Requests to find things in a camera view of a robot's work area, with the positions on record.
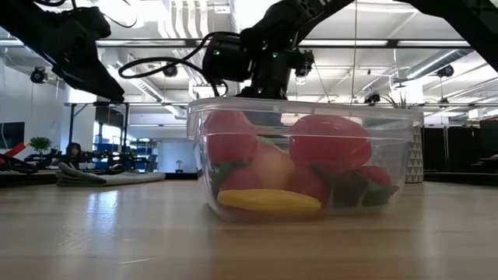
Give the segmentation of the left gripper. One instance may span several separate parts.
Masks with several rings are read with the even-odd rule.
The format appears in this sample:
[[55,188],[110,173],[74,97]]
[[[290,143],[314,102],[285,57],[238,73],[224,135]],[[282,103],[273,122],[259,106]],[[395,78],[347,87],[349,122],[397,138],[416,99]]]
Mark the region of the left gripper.
[[40,0],[0,0],[0,27],[51,63],[73,89],[124,101],[125,91],[98,61],[96,41],[111,30],[96,6],[50,12]]

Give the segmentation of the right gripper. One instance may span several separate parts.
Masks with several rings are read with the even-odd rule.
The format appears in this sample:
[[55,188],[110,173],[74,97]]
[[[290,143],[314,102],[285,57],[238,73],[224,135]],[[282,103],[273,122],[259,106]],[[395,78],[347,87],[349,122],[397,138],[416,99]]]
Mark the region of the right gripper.
[[286,100],[290,73],[296,68],[299,56],[297,47],[264,52],[255,61],[251,84],[244,87],[237,97]]

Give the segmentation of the pink orange toy peach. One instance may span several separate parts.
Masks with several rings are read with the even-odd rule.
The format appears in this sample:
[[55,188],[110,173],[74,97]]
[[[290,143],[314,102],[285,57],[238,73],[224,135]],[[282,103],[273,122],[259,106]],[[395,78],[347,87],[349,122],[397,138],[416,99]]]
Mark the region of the pink orange toy peach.
[[261,179],[263,188],[285,189],[295,165],[289,154],[278,146],[259,143],[251,168]]

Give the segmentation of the yellow toy banana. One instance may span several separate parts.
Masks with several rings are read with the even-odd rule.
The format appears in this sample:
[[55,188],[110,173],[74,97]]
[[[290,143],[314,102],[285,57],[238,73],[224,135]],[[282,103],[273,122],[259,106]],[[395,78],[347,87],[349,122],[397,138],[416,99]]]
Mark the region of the yellow toy banana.
[[304,214],[321,209],[321,203],[316,198],[275,189],[220,191],[217,201],[228,207],[272,214]]

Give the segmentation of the clear plastic tupperware container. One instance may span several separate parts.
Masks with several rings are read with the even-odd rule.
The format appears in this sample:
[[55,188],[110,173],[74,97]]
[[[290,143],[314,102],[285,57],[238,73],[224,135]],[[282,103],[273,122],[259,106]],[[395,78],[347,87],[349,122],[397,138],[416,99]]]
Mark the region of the clear plastic tupperware container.
[[[308,115],[334,115],[361,124],[369,134],[372,148],[370,160],[362,166],[379,166],[385,169],[400,187],[387,205],[363,207],[359,200],[354,207],[327,207],[318,212],[304,214],[272,214],[245,211],[221,205],[212,193],[209,170],[211,163],[206,144],[208,133],[204,129],[206,118],[217,110],[241,111],[255,126],[254,134],[270,138],[276,146],[289,154],[291,127]],[[396,110],[382,107],[264,100],[240,97],[216,97],[196,100],[188,105],[187,130],[193,141],[203,173],[203,187],[211,209],[222,219],[231,221],[271,221],[301,219],[343,212],[380,211],[394,204],[405,185],[409,143],[413,128],[422,121],[422,115],[413,110]]]

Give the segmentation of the person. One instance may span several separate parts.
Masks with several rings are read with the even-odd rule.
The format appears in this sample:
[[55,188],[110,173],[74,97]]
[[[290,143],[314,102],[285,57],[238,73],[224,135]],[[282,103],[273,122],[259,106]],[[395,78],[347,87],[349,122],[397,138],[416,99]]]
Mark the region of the person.
[[79,169],[82,160],[82,148],[77,142],[70,142],[66,148],[64,163],[71,168]]

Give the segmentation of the small green background plant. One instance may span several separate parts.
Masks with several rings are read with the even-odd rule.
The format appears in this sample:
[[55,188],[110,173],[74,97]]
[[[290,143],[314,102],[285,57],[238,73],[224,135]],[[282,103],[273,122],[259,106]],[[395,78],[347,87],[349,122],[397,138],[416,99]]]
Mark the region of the small green background plant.
[[35,152],[43,153],[51,148],[52,141],[46,137],[33,137],[28,144]]

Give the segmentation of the grey folded cloth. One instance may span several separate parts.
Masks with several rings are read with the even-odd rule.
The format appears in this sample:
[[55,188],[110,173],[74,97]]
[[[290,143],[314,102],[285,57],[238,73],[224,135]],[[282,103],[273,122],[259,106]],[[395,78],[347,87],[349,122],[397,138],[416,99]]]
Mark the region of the grey folded cloth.
[[123,172],[114,175],[97,175],[85,173],[68,166],[65,163],[58,165],[55,172],[58,178],[56,184],[66,187],[106,187],[127,184],[141,184],[165,180],[165,173],[129,173]]

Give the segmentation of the red background robot part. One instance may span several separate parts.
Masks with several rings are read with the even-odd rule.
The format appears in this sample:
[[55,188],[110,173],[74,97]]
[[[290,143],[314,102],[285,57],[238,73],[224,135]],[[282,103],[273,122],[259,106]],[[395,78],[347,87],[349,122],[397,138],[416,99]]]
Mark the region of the red background robot part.
[[24,143],[20,143],[13,147],[12,149],[8,150],[6,153],[1,154],[0,153],[0,159],[4,159],[5,157],[14,157],[21,153],[24,149],[26,148],[26,145]]

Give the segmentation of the succulent in patterned white pot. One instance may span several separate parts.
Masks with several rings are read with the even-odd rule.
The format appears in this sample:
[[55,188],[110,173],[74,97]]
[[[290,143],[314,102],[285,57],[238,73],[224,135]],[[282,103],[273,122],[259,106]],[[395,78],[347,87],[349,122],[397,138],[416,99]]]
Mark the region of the succulent in patterned white pot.
[[[414,103],[409,103],[404,96],[400,96],[399,100],[395,100],[392,96],[386,95],[384,99],[395,109],[411,110],[415,106]],[[413,137],[409,143],[405,183],[420,184],[423,182],[423,175],[422,124],[417,124],[413,128]]]

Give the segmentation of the black background workbench frame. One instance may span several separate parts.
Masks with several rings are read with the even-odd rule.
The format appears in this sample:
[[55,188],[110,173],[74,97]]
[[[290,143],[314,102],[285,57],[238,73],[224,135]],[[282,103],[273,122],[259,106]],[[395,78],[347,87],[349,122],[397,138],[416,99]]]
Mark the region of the black background workbench frame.
[[195,168],[181,104],[86,102],[66,107],[64,144],[77,142],[85,151],[132,150],[142,158],[155,156],[156,168],[166,172]]

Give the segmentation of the dark wall monitor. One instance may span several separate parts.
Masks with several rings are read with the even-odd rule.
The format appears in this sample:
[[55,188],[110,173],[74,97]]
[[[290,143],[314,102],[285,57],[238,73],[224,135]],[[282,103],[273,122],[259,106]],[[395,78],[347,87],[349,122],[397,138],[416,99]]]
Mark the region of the dark wall monitor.
[[0,123],[0,149],[11,149],[24,143],[25,123]]

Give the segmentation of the black aluminium rig frame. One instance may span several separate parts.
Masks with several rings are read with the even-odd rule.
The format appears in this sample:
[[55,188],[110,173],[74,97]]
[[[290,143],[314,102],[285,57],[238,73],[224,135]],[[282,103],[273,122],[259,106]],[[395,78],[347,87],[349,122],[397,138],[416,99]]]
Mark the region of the black aluminium rig frame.
[[[185,39],[109,39],[98,40],[100,48],[194,48],[201,43],[201,38]],[[463,49],[471,48],[464,40],[341,40],[341,39],[308,39],[299,43],[302,48],[365,48],[365,49]]]

